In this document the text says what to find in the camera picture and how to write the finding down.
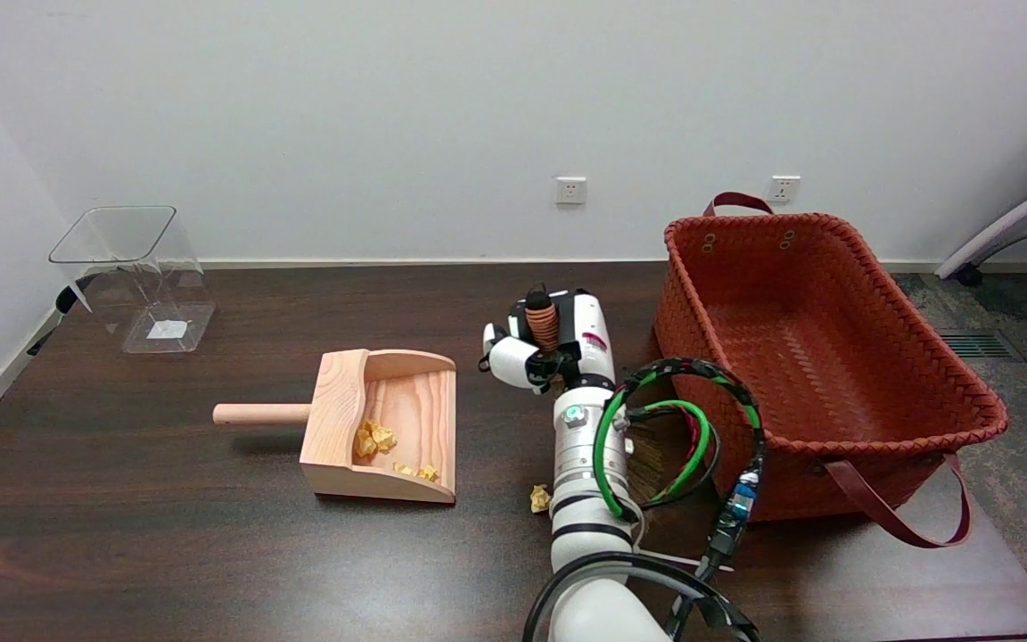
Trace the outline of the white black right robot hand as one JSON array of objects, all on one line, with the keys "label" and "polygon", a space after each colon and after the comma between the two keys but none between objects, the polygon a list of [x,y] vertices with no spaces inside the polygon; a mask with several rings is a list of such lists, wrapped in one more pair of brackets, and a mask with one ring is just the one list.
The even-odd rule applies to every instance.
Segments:
[{"label": "white black right robot hand", "polygon": [[478,370],[538,395],[614,390],[612,343],[599,299],[581,288],[550,292],[535,284],[511,305],[505,326],[482,330]]}]

